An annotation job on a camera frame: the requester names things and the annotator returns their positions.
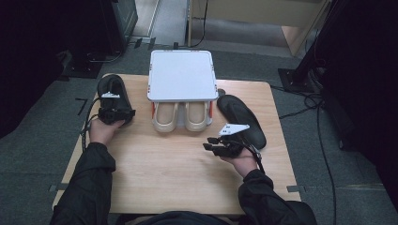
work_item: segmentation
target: black sleeve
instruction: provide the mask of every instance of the black sleeve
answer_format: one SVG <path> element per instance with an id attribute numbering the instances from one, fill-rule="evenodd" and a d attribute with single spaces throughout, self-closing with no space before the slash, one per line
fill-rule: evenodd
<path id="1" fill-rule="evenodd" d="M 89 144 L 54 207 L 50 224 L 107 224 L 114 171 L 115 160 L 106 146 L 97 142 Z"/>
<path id="2" fill-rule="evenodd" d="M 272 180 L 259 170 L 243 179 L 240 206 L 253 224 L 303 224 L 286 201 L 273 191 Z"/>

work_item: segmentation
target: black cloth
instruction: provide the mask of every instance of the black cloth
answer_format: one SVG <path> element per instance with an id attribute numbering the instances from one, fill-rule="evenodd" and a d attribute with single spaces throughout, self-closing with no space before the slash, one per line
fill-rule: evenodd
<path id="1" fill-rule="evenodd" d="M 91 143 L 76 164 L 69 185 L 61 197 L 50 224 L 107 224 L 111 206 L 112 172 L 115 160 L 105 145 Z M 240 206 L 250 224 L 304 224 L 294 210 L 273 191 L 272 180 L 253 170 L 239 188 Z M 224 225 L 224 221 L 193 212 L 173 211 L 156 215 L 140 225 L 192 224 Z"/>

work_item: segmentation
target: hand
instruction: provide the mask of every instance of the hand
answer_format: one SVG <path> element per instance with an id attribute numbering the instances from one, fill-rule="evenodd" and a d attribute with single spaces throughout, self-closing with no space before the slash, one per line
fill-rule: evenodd
<path id="1" fill-rule="evenodd" d="M 119 120 L 111 125 L 106 125 L 99 119 L 92 120 L 88 130 L 91 143 L 103 143 L 105 145 L 114 137 L 115 130 L 124 124 L 124 120 Z"/>
<path id="2" fill-rule="evenodd" d="M 250 171 L 257 169 L 257 162 L 255 161 L 252 152 L 246 148 L 243 148 L 238 157 L 220 157 L 220 159 L 234 165 L 237 173 L 239 173 L 243 178 L 245 178 Z"/>

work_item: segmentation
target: light wood tabletop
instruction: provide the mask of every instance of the light wood tabletop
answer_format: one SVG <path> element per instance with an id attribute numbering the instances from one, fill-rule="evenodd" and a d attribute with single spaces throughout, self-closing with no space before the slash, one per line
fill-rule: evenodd
<path id="1" fill-rule="evenodd" d="M 120 128 L 108 151 L 115 158 L 111 213 L 158 214 L 188 210 L 211 215 L 243 214 L 237 198 L 242 178 L 233 166 L 204 149 L 208 137 L 227 122 L 213 102 L 213 122 L 202 132 L 177 127 L 170 133 L 153 128 L 152 105 L 147 99 L 148 76 L 120 75 L 136 114 L 130 124 Z M 242 99 L 254 112 L 267 137 L 261 150 L 266 174 L 274 190 L 285 200 L 300 201 L 298 192 L 288 192 L 296 179 L 284 142 L 274 99 L 266 82 L 217 80 L 218 88 Z M 98 112 L 99 103 L 92 114 Z M 68 183 L 82 153 L 81 139 L 65 172 Z M 54 205 L 63 190 L 59 190 Z"/>

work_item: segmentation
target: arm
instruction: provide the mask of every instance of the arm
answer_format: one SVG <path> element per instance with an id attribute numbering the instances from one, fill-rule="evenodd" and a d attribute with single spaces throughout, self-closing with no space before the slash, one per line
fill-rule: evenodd
<path id="1" fill-rule="evenodd" d="M 106 144 L 123 122 L 93 120 L 90 144 L 79 158 L 69 185 L 54 207 L 50 224 L 107 224 L 115 160 Z"/>
<path id="2" fill-rule="evenodd" d="M 272 180 L 257 169 L 249 150 L 243 149 L 239 157 L 225 158 L 243 177 L 238 197 L 240 207 L 254 224 L 303 224 L 286 201 L 273 191 Z"/>

